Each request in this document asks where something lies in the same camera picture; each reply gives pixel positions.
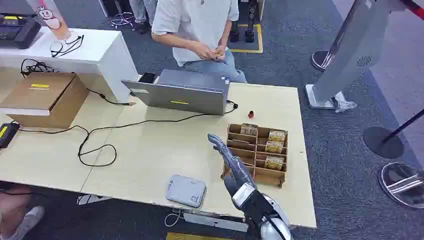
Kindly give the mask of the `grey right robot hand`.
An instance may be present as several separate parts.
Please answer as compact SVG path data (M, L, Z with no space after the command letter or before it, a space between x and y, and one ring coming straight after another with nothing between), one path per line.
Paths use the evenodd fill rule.
M213 148L222 156L225 166L229 168L229 176L224 177L224 184L231 197L244 185L257 189L252 175L242 160L233 155L227 145L215 134L208 133L207 138L213 144Z

